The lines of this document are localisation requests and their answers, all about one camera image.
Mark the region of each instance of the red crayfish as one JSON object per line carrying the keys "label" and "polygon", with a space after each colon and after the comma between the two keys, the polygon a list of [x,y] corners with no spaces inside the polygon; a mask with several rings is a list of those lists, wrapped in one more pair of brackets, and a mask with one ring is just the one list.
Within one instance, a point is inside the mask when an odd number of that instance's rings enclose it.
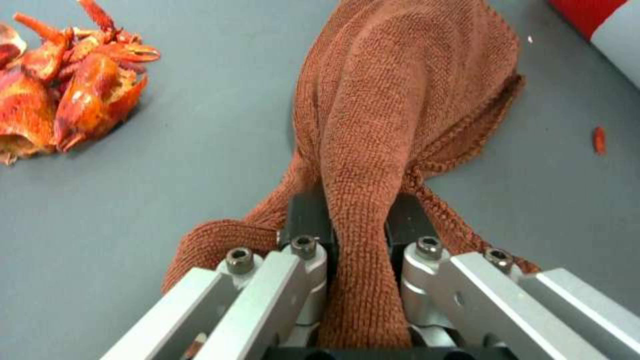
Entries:
{"label": "red crayfish", "polygon": [[140,35],[116,28],[94,0],[77,1],[100,29],[60,30],[16,13],[14,20],[43,41],[25,52],[18,33],[0,23],[0,162],[6,165],[109,133],[147,84],[140,63],[160,58]]}

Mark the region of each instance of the orange food scrap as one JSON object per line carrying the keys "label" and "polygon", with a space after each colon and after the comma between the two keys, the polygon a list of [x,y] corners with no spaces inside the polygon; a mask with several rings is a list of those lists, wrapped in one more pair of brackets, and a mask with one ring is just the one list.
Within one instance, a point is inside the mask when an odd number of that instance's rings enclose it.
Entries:
{"label": "orange food scrap", "polygon": [[593,149],[598,155],[604,155],[607,153],[607,149],[605,147],[604,129],[602,129],[600,126],[596,127],[593,130]]}

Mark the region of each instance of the knitted fabric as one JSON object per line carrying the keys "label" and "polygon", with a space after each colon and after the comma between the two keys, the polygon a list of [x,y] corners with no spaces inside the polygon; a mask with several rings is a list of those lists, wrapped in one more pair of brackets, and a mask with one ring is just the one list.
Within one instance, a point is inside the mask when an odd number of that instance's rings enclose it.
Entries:
{"label": "knitted fabric", "polygon": [[275,249],[289,198],[322,181],[340,258],[319,344],[410,346],[387,213],[399,192],[413,193],[452,254],[488,246],[424,181],[479,153],[524,83],[517,54],[515,34],[482,0],[341,1],[300,72],[282,182],[244,220],[187,234],[163,291],[232,247]]}

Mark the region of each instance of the hex socket screw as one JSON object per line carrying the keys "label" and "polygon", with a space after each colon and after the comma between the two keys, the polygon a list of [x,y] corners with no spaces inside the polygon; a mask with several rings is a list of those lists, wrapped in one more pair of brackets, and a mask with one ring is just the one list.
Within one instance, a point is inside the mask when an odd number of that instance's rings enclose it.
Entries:
{"label": "hex socket screw", "polygon": [[317,240],[311,235],[300,235],[291,240],[291,252],[303,260],[316,256]]}
{"label": "hex socket screw", "polygon": [[484,251],[484,258],[501,272],[505,274],[511,272],[513,256],[505,250],[490,247]]}
{"label": "hex socket screw", "polygon": [[225,261],[231,274],[246,274],[253,270],[253,251],[246,247],[236,247],[229,250]]}
{"label": "hex socket screw", "polygon": [[442,243],[434,236],[421,236],[415,242],[415,253],[423,259],[440,260]]}

